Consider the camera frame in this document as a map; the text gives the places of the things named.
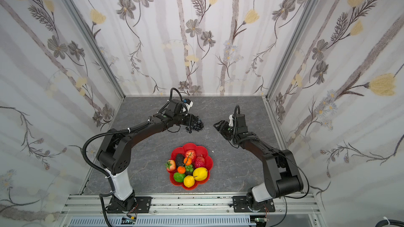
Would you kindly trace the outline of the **yellow lemon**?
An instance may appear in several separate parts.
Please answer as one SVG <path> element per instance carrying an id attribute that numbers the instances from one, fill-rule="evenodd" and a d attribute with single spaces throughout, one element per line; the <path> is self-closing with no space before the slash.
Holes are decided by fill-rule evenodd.
<path id="1" fill-rule="evenodd" d="M 193 171 L 193 177 L 195 181 L 204 181 L 207 179 L 208 170 L 204 167 L 196 168 Z"/>

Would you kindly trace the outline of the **dark mangosteen green top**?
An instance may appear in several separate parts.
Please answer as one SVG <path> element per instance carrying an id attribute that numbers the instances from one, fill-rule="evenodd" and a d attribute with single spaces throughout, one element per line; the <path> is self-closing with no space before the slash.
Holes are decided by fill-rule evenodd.
<path id="1" fill-rule="evenodd" d="M 186 166 L 186 173 L 193 174 L 194 168 L 193 165 Z"/>

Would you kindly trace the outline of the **dark red raspberry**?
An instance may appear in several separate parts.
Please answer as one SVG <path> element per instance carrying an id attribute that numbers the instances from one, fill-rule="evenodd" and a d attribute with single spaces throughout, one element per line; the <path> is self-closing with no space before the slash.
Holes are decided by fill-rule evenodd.
<path id="1" fill-rule="evenodd" d="M 205 168 L 206 167 L 205 158 L 202 156 L 196 157 L 194 160 L 194 167 L 195 168 Z"/>

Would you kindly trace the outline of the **red flower-shaped bowl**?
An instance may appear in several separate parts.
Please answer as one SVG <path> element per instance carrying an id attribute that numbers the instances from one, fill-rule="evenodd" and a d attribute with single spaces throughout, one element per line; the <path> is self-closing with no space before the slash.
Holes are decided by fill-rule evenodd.
<path id="1" fill-rule="evenodd" d="M 213 166 L 214 162 L 207 149 L 194 143 L 173 150 L 171 158 L 165 163 L 170 182 L 186 190 L 193 190 L 206 183 Z"/>

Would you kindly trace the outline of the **green pepper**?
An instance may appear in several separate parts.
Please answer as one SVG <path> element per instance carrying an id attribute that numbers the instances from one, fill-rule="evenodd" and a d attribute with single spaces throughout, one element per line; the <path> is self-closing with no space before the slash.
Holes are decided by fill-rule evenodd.
<path id="1" fill-rule="evenodd" d="M 185 177 L 186 177 L 186 174 L 185 174 L 185 173 L 176 172 L 176 173 L 174 173 L 174 175 L 173 175 L 173 179 L 174 179 L 174 181 L 177 182 L 177 183 L 183 183 Z"/>

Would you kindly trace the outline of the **black grape bunch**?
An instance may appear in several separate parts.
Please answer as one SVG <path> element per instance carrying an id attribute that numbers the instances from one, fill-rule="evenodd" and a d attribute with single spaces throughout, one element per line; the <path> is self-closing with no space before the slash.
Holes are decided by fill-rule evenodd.
<path id="1" fill-rule="evenodd" d="M 201 131 L 204 128 L 204 123 L 199 116 L 189 115 L 186 121 L 186 131 L 192 133 L 193 131 Z"/>

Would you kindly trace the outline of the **red apple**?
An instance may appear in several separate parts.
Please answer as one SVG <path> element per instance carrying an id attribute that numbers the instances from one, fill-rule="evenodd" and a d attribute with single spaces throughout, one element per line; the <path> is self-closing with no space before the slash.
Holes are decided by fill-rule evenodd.
<path id="1" fill-rule="evenodd" d="M 196 152 L 195 152 L 195 150 L 188 150 L 188 151 L 185 152 L 185 158 L 194 160 L 195 157 L 196 157 Z"/>

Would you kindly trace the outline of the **red strawberry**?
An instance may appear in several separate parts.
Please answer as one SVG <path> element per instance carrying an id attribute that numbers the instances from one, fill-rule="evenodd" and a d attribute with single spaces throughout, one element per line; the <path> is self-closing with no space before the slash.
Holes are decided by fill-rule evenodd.
<path id="1" fill-rule="evenodd" d="M 174 160 L 169 159 L 166 163 L 165 163 L 165 168 L 168 172 L 173 172 L 177 170 L 177 166 Z"/>

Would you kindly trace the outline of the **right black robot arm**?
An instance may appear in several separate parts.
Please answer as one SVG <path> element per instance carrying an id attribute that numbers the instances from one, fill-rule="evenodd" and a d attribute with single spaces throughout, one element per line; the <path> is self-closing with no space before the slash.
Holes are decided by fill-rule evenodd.
<path id="1" fill-rule="evenodd" d="M 262 164 L 263 181 L 247 190 L 245 200 L 236 199 L 233 206 L 240 205 L 251 212 L 268 209 L 274 198 L 303 199 L 308 196 L 305 188 L 307 176 L 296 164 L 293 153 L 280 150 L 262 141 L 249 131 L 245 115 L 237 105 L 228 120 L 213 124 L 219 134 L 235 149 L 248 151 Z"/>

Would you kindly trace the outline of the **dark avocado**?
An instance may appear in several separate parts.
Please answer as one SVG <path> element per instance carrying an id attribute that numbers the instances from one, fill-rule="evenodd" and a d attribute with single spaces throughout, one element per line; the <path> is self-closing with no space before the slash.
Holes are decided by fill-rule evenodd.
<path id="1" fill-rule="evenodd" d="M 175 158 L 175 164 L 176 164 L 176 166 L 177 166 L 177 167 L 183 166 L 183 165 L 184 165 L 184 159 L 185 159 L 185 157 L 184 157 L 183 154 L 181 154 L 181 153 L 177 154 L 177 155 L 176 155 L 176 158 Z"/>

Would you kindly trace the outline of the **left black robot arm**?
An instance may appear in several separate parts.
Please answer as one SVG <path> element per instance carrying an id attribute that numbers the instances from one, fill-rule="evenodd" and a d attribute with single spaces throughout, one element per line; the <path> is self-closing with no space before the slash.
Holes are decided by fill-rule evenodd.
<path id="1" fill-rule="evenodd" d="M 133 187 L 128 177 L 132 149 L 148 137 L 167 131 L 172 126 L 191 126 L 198 117 L 189 113 L 193 102 L 183 98 L 178 89 L 170 90 L 167 103 L 145 122 L 122 130 L 111 129 L 89 138 L 83 145 L 83 159 L 93 169 L 105 175 L 110 193 L 100 194 L 103 213 L 129 213 L 138 207 Z M 87 147 L 94 140 L 103 138 L 96 154 L 99 164 L 94 164 L 87 155 Z"/>

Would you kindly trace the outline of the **small yellow pear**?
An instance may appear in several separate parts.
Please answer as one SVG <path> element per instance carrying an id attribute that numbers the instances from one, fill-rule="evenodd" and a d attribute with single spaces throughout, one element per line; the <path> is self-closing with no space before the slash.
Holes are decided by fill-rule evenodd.
<path id="1" fill-rule="evenodd" d="M 186 176 L 183 184 L 185 187 L 191 188 L 195 184 L 195 178 L 193 176 Z"/>

